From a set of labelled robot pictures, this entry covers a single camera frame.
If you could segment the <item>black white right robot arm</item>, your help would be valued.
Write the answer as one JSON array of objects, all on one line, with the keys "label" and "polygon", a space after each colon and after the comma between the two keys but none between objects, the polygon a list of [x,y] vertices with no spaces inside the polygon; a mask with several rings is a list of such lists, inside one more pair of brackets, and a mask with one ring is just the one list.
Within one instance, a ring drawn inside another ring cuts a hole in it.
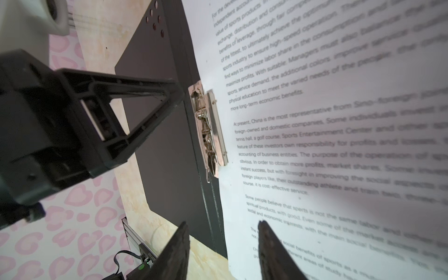
[{"label": "black white right robot arm", "polygon": [[[267,221],[259,222],[258,233],[262,279],[305,280],[307,278]],[[128,254],[141,260],[142,263],[126,276],[117,269],[115,273],[106,277],[107,280],[185,280],[190,255],[189,226],[186,222],[182,222],[162,253],[154,260],[149,257],[149,250],[142,249],[140,255],[128,250],[121,250],[118,253]]]}]

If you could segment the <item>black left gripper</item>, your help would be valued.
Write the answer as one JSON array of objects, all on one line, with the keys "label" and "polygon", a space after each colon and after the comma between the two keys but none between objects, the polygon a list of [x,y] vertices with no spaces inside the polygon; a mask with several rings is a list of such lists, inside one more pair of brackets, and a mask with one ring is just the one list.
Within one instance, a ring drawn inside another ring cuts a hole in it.
[{"label": "black left gripper", "polygon": [[42,200],[126,163],[185,97],[172,79],[52,70],[1,53],[1,227],[46,216]]}]

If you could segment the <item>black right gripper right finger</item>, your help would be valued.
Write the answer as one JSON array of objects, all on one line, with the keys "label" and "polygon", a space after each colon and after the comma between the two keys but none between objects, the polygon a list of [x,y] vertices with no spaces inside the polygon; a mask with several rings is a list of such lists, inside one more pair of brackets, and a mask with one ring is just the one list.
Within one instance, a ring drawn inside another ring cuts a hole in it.
[{"label": "black right gripper right finger", "polygon": [[259,222],[259,260],[263,280],[307,280],[268,222]]}]

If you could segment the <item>red black folder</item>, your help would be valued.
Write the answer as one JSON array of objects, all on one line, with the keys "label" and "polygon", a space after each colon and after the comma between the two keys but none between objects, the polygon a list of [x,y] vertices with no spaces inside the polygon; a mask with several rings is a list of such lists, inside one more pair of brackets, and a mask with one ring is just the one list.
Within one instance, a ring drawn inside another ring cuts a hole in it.
[{"label": "red black folder", "polygon": [[[152,1],[115,66],[122,76],[196,83],[190,31],[180,1]],[[191,100],[186,96],[136,152],[149,209],[226,256],[219,183],[207,176]]]}]

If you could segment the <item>double column text sheet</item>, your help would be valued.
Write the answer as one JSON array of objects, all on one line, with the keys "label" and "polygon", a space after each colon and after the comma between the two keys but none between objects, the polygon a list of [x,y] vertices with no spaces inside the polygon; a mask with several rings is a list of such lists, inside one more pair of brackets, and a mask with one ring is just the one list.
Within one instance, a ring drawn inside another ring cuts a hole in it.
[{"label": "double column text sheet", "polygon": [[227,259],[267,221],[311,280],[448,277],[448,3],[184,1],[217,100]]}]

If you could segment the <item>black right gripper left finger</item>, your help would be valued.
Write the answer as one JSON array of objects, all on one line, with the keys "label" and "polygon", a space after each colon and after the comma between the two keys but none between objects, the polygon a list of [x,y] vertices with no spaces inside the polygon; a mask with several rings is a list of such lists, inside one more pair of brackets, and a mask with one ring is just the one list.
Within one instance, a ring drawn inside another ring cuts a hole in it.
[{"label": "black right gripper left finger", "polygon": [[189,264],[189,226],[182,222],[154,265],[140,269],[139,280],[186,280]]}]

